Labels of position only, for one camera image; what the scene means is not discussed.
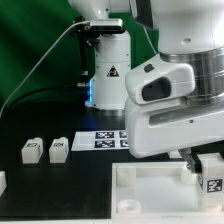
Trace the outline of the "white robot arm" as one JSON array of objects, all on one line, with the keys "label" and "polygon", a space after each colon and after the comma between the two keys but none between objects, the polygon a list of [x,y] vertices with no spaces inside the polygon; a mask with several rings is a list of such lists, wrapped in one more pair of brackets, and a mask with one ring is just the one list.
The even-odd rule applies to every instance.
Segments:
[{"label": "white robot arm", "polygon": [[[224,0],[68,1],[97,41],[88,106],[124,113],[133,156],[177,150],[201,172],[193,147],[224,140]],[[159,32],[156,55],[136,68],[122,12]]]}]

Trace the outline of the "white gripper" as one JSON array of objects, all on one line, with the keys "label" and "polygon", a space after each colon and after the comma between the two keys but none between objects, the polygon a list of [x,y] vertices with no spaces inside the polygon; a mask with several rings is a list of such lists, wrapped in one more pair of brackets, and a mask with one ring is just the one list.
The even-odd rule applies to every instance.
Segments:
[{"label": "white gripper", "polygon": [[144,158],[181,149],[187,167],[199,174],[201,161],[189,147],[224,140],[224,103],[186,106],[178,99],[137,105],[128,99],[125,127],[133,156]]}]

